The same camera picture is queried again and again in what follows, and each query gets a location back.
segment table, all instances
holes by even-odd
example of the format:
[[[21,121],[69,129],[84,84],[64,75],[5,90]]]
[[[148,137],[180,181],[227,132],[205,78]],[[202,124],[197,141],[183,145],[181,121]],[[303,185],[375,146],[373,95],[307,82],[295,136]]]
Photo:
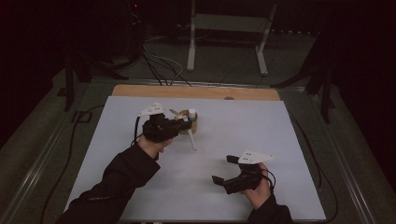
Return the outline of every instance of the table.
[[[122,220],[246,221],[251,205],[245,196],[227,195],[211,179],[237,176],[238,166],[226,162],[226,156],[240,156],[245,149],[275,155],[266,165],[276,176],[277,200],[289,206],[293,219],[325,219],[286,107],[275,90],[263,89],[117,86],[107,99],[69,203],[98,183],[98,171],[129,146],[137,113],[153,101],[175,110],[194,105],[198,150],[192,150],[187,135],[175,138],[160,155],[162,169],[136,190]]]
[[[189,58],[187,61],[187,70],[193,71],[195,65],[195,30],[222,30],[222,31],[242,31],[262,33],[262,42],[256,46],[256,55],[260,67],[260,74],[268,75],[267,66],[262,54],[265,42],[270,33],[272,21],[276,12],[277,4],[271,6],[271,11],[266,17],[240,17],[240,16],[225,16],[196,13],[195,0],[191,0],[191,35]]]

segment floor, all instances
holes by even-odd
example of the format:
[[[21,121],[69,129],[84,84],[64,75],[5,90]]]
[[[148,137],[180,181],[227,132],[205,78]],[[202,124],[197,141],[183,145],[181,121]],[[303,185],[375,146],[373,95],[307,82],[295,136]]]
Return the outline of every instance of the floor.
[[[172,83],[174,85],[269,88],[296,75],[315,42],[309,35],[271,33],[264,50],[269,75],[262,77],[255,59],[254,41],[250,38],[241,34],[231,37],[203,34],[197,39],[193,72],[185,70],[189,48],[187,37],[149,36],[145,42],[145,55],[161,76],[166,77],[168,84],[175,78],[175,69],[176,73],[181,73]],[[75,80],[76,100],[69,112],[64,112],[65,99],[57,96],[59,89],[64,87],[64,71],[54,77],[53,89],[0,151],[0,214],[3,214],[0,222],[40,223],[43,217],[44,223],[53,223],[64,210],[101,114],[100,108],[94,109],[91,121],[78,125],[73,133],[71,120],[75,111],[104,104],[119,83],[159,85],[143,57],[118,71],[129,78],[126,81],[92,71],[91,83]],[[327,124],[318,112],[320,93],[304,93],[307,81],[307,78],[299,80],[278,92],[298,120],[293,126],[314,183],[318,185],[318,196],[326,216],[328,219],[333,217],[330,223],[396,223],[395,194],[337,88],[332,87],[331,123]],[[304,134],[308,136],[309,144],[305,142]],[[320,186],[309,146],[325,174],[321,175]],[[70,162],[55,188],[69,155]]]

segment dark background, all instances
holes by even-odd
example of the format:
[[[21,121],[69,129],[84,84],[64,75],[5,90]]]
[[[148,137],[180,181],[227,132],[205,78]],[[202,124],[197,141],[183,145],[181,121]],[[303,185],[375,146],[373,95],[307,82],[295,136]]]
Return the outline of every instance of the dark background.
[[[0,3],[0,147],[51,89],[52,77],[64,68],[67,38],[95,60],[108,61],[110,54],[120,54],[114,43],[126,41],[126,34],[111,27],[123,20],[119,11],[122,2],[125,1]],[[159,34],[177,37],[177,25],[190,22],[189,1],[144,2],[138,9],[140,16]],[[237,7],[238,10],[234,5],[238,1],[197,2],[197,9],[202,11],[254,16],[260,13],[262,1],[252,1],[257,7]],[[332,83],[339,87],[394,189],[395,9],[390,1],[283,0],[273,23],[276,33],[291,31],[317,37],[302,72],[323,60],[335,64]]]

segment hand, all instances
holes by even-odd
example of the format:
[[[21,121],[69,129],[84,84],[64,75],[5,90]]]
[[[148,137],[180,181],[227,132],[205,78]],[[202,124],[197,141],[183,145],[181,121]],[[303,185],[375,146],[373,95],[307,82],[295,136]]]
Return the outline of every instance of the hand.
[[[268,176],[268,168],[263,163],[259,163],[259,166],[262,169],[262,174]],[[270,185],[265,178],[262,179],[257,188],[245,189],[242,191],[242,193],[247,196],[255,210],[259,209],[262,204],[265,203],[265,201],[267,201],[267,199],[271,196]]]
[[[145,135],[141,135],[139,137],[139,140],[137,141],[137,144],[145,151],[152,159],[157,156],[159,152],[163,152],[163,148],[171,145],[173,139],[168,139],[163,142],[155,143],[149,141]]]

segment white device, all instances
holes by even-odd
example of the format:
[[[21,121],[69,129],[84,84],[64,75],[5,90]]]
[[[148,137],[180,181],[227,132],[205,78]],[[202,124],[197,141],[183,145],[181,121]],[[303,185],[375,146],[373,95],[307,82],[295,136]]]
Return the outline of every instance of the white device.
[[[146,115],[155,115],[155,114],[163,114],[165,110],[160,105],[160,103],[154,103],[151,106],[144,109],[142,112],[138,113],[138,117],[146,116]]]
[[[246,150],[239,158],[238,163],[242,164],[256,164],[263,161],[273,160],[273,155],[267,155],[259,152]]]

